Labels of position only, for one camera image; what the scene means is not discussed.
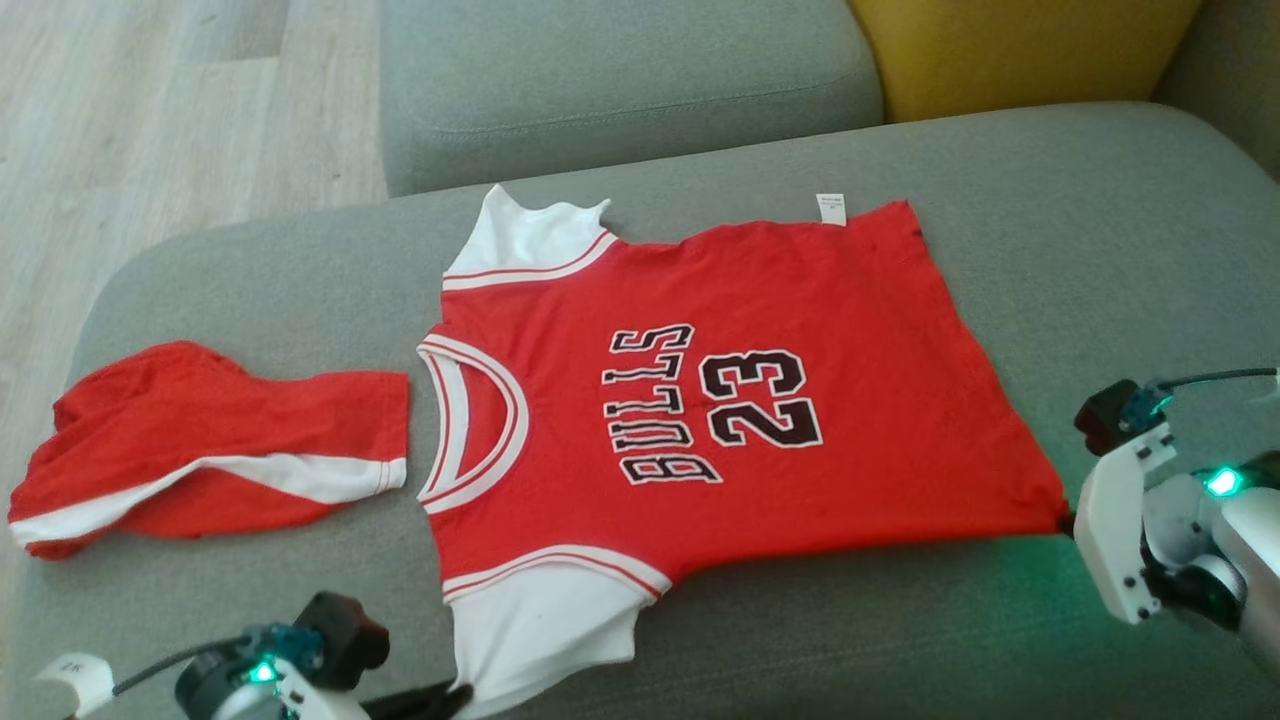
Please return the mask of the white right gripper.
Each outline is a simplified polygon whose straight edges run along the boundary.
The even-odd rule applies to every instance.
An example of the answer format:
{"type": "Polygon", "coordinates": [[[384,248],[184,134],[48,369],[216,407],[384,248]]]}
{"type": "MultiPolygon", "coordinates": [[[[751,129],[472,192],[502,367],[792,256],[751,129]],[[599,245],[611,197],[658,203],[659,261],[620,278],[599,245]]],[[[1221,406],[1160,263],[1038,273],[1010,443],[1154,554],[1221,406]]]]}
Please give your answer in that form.
{"type": "Polygon", "coordinates": [[[1076,512],[1059,519],[1059,533],[1075,546],[1103,606],[1124,623],[1158,611],[1142,573],[1146,478],[1176,456],[1169,425],[1155,428],[1101,456],[1085,477],[1076,512]]]}

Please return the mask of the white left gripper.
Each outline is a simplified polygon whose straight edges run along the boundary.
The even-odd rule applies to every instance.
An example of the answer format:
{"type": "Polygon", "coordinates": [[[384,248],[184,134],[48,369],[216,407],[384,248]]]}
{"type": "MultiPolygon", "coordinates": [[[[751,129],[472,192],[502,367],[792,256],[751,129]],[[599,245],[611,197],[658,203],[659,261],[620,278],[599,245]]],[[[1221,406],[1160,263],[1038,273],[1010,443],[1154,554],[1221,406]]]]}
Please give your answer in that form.
{"type": "Polygon", "coordinates": [[[347,692],[302,680],[250,683],[215,707],[215,719],[448,720],[474,697],[470,684],[436,683],[369,700],[365,708],[347,692]]]}

